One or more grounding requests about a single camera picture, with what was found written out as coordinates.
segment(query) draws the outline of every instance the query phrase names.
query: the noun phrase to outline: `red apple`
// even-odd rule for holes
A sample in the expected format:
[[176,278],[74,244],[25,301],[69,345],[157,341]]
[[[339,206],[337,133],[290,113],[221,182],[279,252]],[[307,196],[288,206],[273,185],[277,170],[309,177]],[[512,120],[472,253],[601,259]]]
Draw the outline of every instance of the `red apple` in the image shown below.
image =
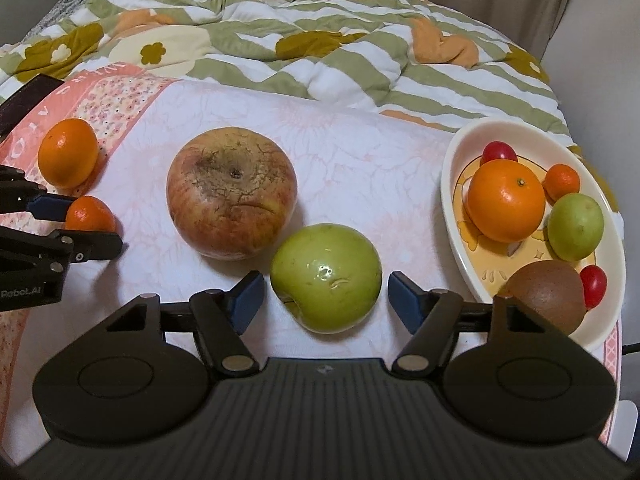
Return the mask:
[[514,160],[515,162],[518,161],[518,156],[516,155],[516,152],[513,151],[513,148],[506,142],[501,142],[500,140],[489,142],[484,147],[482,157],[480,158],[480,166],[485,162],[495,160],[496,158],[507,158],[509,160]]
[[273,244],[297,196],[287,155],[244,128],[219,128],[190,140],[166,181],[169,215],[182,239],[220,260],[249,258]]
[[607,275],[597,265],[587,265],[580,271],[587,310],[598,306],[607,291]]

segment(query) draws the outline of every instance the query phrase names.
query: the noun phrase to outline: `red cherry tomato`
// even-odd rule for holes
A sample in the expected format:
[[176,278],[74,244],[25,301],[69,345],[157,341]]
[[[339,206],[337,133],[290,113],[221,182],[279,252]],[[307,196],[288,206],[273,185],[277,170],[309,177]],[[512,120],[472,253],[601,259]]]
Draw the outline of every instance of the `red cherry tomato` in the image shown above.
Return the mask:
[[580,271],[587,310],[598,306],[607,291],[607,275],[597,265],[588,265]]
[[480,158],[480,166],[485,162],[495,160],[496,158],[508,158],[509,160],[518,161],[518,156],[516,155],[516,152],[513,151],[513,148],[506,142],[501,142],[500,140],[489,142],[484,147],[482,157]]

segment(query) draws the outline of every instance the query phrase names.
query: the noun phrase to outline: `striped blanket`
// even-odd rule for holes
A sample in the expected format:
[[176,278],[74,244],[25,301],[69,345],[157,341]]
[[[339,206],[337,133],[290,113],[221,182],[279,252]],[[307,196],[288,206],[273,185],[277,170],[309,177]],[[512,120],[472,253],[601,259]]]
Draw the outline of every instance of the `striped blanket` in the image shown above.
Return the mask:
[[0,102],[37,73],[117,61],[449,132],[508,117],[572,144],[537,59],[427,0],[87,0],[0,57]]

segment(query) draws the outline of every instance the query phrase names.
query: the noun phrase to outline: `green fruit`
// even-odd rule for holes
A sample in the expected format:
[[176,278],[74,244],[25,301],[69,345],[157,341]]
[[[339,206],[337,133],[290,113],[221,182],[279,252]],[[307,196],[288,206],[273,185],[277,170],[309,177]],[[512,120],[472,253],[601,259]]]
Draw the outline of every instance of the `green fruit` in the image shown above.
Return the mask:
[[577,262],[593,253],[602,240],[602,209],[590,196],[566,194],[553,206],[546,232],[559,258]]
[[382,286],[373,244],[339,224],[300,229],[271,262],[271,286],[296,320],[318,333],[337,333],[361,322]]

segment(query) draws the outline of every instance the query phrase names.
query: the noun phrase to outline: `mandarin orange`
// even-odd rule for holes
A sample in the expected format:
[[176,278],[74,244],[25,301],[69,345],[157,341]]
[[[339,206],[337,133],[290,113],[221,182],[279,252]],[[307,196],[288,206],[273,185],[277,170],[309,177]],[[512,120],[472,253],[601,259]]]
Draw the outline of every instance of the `mandarin orange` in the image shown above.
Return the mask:
[[114,233],[116,218],[102,200],[85,195],[74,200],[66,212],[65,229]]
[[73,189],[89,178],[98,160],[98,139],[82,119],[64,119],[42,139],[38,168],[59,189]]
[[580,192],[580,175],[571,166],[555,164],[546,172],[542,186],[549,198],[557,202],[564,195]]
[[508,159],[484,163],[471,178],[465,208],[479,231],[496,242],[521,242],[539,227],[545,191],[529,168]]

